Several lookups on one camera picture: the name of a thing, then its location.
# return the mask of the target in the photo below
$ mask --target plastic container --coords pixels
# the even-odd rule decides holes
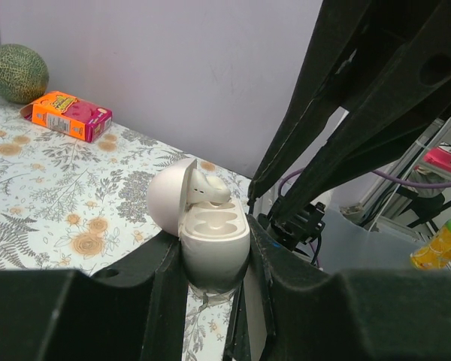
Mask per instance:
[[[419,269],[440,269],[451,262],[451,219],[426,246],[411,254],[411,262]]]

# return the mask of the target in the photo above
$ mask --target table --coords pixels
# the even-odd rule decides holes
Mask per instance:
[[[147,213],[147,185],[189,154],[116,123],[88,144],[21,119],[19,109],[0,99],[0,270],[91,275],[159,232]],[[246,207],[247,178],[198,164]],[[232,300],[202,305],[189,289],[183,359],[221,360]]]

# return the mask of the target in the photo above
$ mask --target earbud case lid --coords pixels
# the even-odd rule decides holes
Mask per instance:
[[[197,160],[179,160],[159,172],[147,190],[149,215],[157,226],[176,237],[186,214],[187,189],[194,169]]]

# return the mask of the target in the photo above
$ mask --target orange box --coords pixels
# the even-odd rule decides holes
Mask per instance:
[[[83,141],[97,139],[112,123],[112,111],[62,92],[51,92],[25,106],[22,117]]]

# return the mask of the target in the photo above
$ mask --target pink object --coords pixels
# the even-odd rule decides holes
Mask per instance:
[[[72,104],[69,109],[63,115],[66,117],[70,117],[76,120],[79,120],[82,123],[86,123],[92,115],[97,111],[97,105],[85,102],[84,100],[79,100],[78,102]]]
[[[441,148],[431,149],[423,158],[423,160],[435,167],[451,173],[451,153]]]

